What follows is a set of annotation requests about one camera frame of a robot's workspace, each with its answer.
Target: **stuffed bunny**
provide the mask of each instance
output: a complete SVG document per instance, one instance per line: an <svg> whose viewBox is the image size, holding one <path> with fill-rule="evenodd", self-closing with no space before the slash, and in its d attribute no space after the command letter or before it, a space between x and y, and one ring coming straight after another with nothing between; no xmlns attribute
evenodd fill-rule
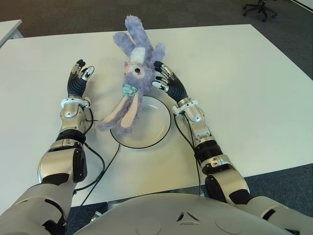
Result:
<svg viewBox="0 0 313 235"><path fill-rule="evenodd" d="M118 32L113 37L114 42L130 58L130 62L125 62L123 97L114 110L97 124L101 131L115 128L122 135L132 131L142 97L155 78L153 63L161 61L165 55L164 44L157 44L155 49L152 47L138 17L127 16L125 26L134 42L124 32Z"/></svg>

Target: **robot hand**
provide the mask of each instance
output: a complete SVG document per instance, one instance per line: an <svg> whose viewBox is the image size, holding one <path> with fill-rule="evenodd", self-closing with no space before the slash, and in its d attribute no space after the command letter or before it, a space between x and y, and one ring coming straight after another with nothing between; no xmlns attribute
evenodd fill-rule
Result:
<svg viewBox="0 0 313 235"><path fill-rule="evenodd" d="M173 71L160 61L154 63L155 70L163 75L157 76L158 81L153 81L152 85L165 91L177 103L188 97L186 89Z"/></svg>
<svg viewBox="0 0 313 235"><path fill-rule="evenodd" d="M83 60L79 60L72 68L67 82L67 94L69 97L82 97L85 92L86 83L94 72L93 66L85 68L81 71L85 64L86 63Z"/></svg>

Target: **bunny face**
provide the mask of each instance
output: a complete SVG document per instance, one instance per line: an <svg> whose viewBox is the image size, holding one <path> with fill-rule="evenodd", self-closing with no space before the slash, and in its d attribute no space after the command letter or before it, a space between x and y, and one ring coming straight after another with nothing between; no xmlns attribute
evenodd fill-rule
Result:
<svg viewBox="0 0 313 235"><path fill-rule="evenodd" d="M125 63L124 82L146 93L153 80L154 72L141 64Z"/></svg>

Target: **white desk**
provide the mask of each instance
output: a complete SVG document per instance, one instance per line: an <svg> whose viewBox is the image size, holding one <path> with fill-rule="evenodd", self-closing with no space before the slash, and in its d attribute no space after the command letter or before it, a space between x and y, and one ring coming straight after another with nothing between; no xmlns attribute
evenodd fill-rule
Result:
<svg viewBox="0 0 313 235"><path fill-rule="evenodd" d="M21 23L21 20L0 22L0 47L9 39L23 37L18 30Z"/></svg>
<svg viewBox="0 0 313 235"><path fill-rule="evenodd" d="M199 102L218 143L243 176L312 162L313 82L251 25L147 33L154 45L166 44L164 62ZM73 63L83 58L95 66L85 95L96 119L120 99L126 57L113 44L113 34L25 38L0 49L0 212L38 182L38 162L61 126L60 101L67 95ZM161 91L151 94L172 106ZM87 141L108 164L117 149L110 133L92 128ZM86 154L89 172L79 187L101 169L99 160L88 150ZM197 181L192 150L172 123L165 139L151 148L122 147L86 203L184 188ZM72 205L79 205L89 190L75 195Z"/></svg>

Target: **black cable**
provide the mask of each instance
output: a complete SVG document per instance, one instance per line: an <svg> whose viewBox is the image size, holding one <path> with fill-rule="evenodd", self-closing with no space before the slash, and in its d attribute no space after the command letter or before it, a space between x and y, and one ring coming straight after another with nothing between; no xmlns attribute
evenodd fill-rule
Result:
<svg viewBox="0 0 313 235"><path fill-rule="evenodd" d="M88 119L86 119L86 121L99 121L99 120L88 120Z"/></svg>
<svg viewBox="0 0 313 235"><path fill-rule="evenodd" d="M93 120L93 113L92 113L92 111L91 111L91 108L89 108L89 112L90 112L90 116L91 116L91 124L90 124L90 126L87 128L87 130L84 132L84 135L87 134L87 132L91 129L91 127L92 127L92 125L93 125L93 122L94 122L94 120Z"/></svg>
<svg viewBox="0 0 313 235"><path fill-rule="evenodd" d="M80 211L80 209L82 208L83 204L87 201L88 197L90 196L90 194L92 193L92 191L94 190L94 188L97 186L97 184L100 182L100 180L102 179L103 175L106 173L106 171L108 170L109 166L111 165L111 163L113 162L113 160L115 159L116 155L118 154L118 151L120 149L121 145L118 144L118 148L116 153L114 154L112 160L110 161L110 163L108 164L108 167L103 171L103 174L101 174L100 179L95 183L95 185L92 187L92 189L90 190L90 192L88 193L88 195L85 197L85 199L83 200L82 204L80 204L79 208L77 209L77 212L72 216L72 218L68 221L67 225L70 223L70 221L77 215L77 213Z"/></svg>
<svg viewBox="0 0 313 235"><path fill-rule="evenodd" d="M93 150L93 148L91 148L86 142L84 143L84 145L92 152L94 153L101 161L101 164L102 164L102 170L100 172L100 174L98 175L98 177L93 181L91 182L90 184L82 187L82 188L78 188L78 189L75 189L74 190L74 193L73 194L76 194L78 191L81 191L81 190L84 190L84 189L87 189L89 188L90 186L94 185L97 181L99 181L101 179L101 175L104 173L104 170L106 168L106 165L104 163L104 160L103 158L100 156L100 154L98 154L95 150Z"/></svg>
<svg viewBox="0 0 313 235"><path fill-rule="evenodd" d="M195 149L195 144L194 144L194 137L193 137L192 131L191 131L191 125L190 125L189 119L186 117L186 114L184 113L183 115L184 115L184 117L186 118L186 120L188 121L189 131L190 131L190 135L191 135L192 144L191 144L191 142L187 139L187 137L182 133L181 129L178 127L177 121L176 121L176 115L174 114L175 125L176 125L177 129L179 130L180 134L185 138L185 140L189 143L189 145L191 146L191 148L192 148L193 151L194 151L194 149ZM198 166L198 161L197 161L197 159L196 159L196 166L197 166L197 174L198 174L198 182L199 182L199 196L200 196L200 194L201 194L201 180L200 180L199 166Z"/></svg>
<svg viewBox="0 0 313 235"><path fill-rule="evenodd" d="M190 147L192 148L192 150L194 151L194 147L193 147L193 144L191 144L191 142L189 141L189 139L187 139L187 137L182 133L181 129L179 128L178 124L177 124L177 121L176 121L176 114L174 114L174 121L175 121L175 125L178 129L178 131L180 132L180 134L184 137L184 139L188 142L188 144L190 145Z"/></svg>

